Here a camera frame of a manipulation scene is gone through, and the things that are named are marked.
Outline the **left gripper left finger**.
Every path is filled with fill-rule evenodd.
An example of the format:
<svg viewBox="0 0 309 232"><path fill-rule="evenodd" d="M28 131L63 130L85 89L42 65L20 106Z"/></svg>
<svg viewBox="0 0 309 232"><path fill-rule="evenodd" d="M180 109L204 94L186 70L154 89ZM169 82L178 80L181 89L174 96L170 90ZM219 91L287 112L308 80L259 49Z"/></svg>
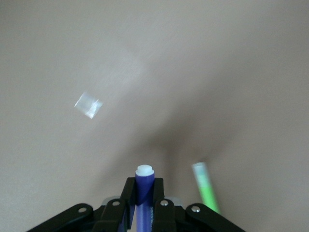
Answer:
<svg viewBox="0 0 309 232"><path fill-rule="evenodd" d="M31 232L126 232L132 226L136 181L129 177L119 197L94 210L86 203L76 204L30 229Z"/></svg>

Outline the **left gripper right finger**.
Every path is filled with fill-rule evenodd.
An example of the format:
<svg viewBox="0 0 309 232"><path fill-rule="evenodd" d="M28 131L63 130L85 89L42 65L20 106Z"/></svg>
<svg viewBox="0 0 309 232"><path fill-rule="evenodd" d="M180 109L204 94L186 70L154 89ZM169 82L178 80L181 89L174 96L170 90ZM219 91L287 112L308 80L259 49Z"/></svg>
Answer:
<svg viewBox="0 0 309 232"><path fill-rule="evenodd" d="M201 203L176 206L164 195L164 180L154 180L153 232L242 232L243 229Z"/></svg>

